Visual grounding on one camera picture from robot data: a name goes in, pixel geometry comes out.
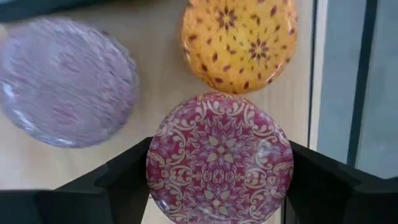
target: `floral pattern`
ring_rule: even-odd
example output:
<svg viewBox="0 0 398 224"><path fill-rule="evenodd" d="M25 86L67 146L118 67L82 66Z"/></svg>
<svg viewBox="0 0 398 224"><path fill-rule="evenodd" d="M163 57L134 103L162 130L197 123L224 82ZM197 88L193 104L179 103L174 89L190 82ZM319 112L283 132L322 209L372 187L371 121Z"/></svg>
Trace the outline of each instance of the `floral pattern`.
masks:
<svg viewBox="0 0 398 224"><path fill-rule="evenodd" d="M220 28L225 27L225 30L228 31L230 27L235 27L235 21L238 17L235 16L234 9L228 9L228 6L225 6L224 11L219 11L218 13L220 15L217 18L217 22Z"/></svg>
<svg viewBox="0 0 398 224"><path fill-rule="evenodd" d="M147 180L175 223L266 221L293 174L289 140L248 100L196 96L163 120L147 155Z"/></svg>
<svg viewBox="0 0 398 224"><path fill-rule="evenodd" d="M260 41L260 39L257 38L256 43L251 42L250 45L251 48L249 49L249 53L251 54L251 59L257 59L257 62L260 63L261 58L267 58L269 48L267 47L266 41Z"/></svg>

